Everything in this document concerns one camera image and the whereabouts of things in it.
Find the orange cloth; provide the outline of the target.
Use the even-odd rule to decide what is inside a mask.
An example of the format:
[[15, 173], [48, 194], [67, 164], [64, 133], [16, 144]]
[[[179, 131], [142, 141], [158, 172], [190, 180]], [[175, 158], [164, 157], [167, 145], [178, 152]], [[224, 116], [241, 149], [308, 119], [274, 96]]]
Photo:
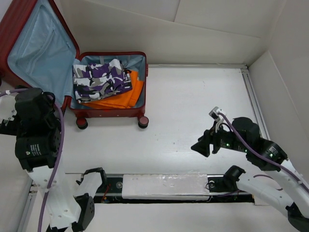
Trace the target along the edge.
[[139, 80], [139, 73], [137, 71], [129, 71], [132, 81], [133, 89], [112, 97], [108, 97], [98, 101], [92, 101], [89, 103], [82, 103], [84, 106], [88, 106], [95, 109], [103, 109], [103, 108], [120, 108], [127, 109], [132, 108], [137, 103], [138, 98], [140, 97], [144, 82]]

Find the purple camouflage garment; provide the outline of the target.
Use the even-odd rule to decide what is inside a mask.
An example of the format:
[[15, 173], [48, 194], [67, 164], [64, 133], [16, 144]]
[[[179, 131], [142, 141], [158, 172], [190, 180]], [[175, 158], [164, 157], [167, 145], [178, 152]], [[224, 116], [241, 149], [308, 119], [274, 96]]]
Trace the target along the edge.
[[130, 74], [122, 62], [74, 64], [73, 92], [78, 103], [88, 103], [127, 93], [133, 89]]

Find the red hard-shell suitcase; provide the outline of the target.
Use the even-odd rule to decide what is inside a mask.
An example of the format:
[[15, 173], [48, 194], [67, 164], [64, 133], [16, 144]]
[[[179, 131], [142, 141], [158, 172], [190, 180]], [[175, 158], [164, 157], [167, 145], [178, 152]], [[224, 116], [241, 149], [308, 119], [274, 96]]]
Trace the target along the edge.
[[55, 94], [62, 109], [76, 116], [85, 129], [94, 117], [135, 117], [140, 128], [149, 124], [145, 116], [146, 90], [127, 109], [93, 109], [78, 104], [73, 94], [72, 65], [109, 62], [118, 59], [125, 69], [148, 75], [143, 52], [81, 53], [58, 6], [53, 0], [14, 0], [0, 23], [0, 79], [13, 87], [39, 87]]

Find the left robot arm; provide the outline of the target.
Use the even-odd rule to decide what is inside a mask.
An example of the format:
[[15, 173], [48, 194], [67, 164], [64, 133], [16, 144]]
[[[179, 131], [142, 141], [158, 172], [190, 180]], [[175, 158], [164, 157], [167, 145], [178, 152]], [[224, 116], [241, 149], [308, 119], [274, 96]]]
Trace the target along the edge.
[[94, 218], [95, 194], [106, 189], [108, 180], [98, 167], [86, 170], [77, 188], [70, 186], [61, 157], [64, 116], [55, 95], [40, 88], [4, 91], [0, 121], [14, 125], [15, 156], [43, 197], [40, 213], [49, 214], [47, 230], [84, 231]]

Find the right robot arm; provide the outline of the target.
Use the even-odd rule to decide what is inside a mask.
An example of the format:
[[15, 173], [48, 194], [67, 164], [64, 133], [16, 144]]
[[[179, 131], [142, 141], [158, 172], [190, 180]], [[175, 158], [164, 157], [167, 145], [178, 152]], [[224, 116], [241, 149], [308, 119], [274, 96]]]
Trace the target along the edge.
[[245, 153], [253, 166], [276, 181], [281, 190], [256, 180], [243, 168], [231, 166], [222, 176], [224, 191], [245, 191], [276, 208], [298, 231], [309, 230], [309, 185], [296, 171], [288, 155], [275, 142], [261, 137], [259, 126], [247, 117], [229, 121], [213, 115], [214, 123], [191, 149], [205, 157], [221, 148]]

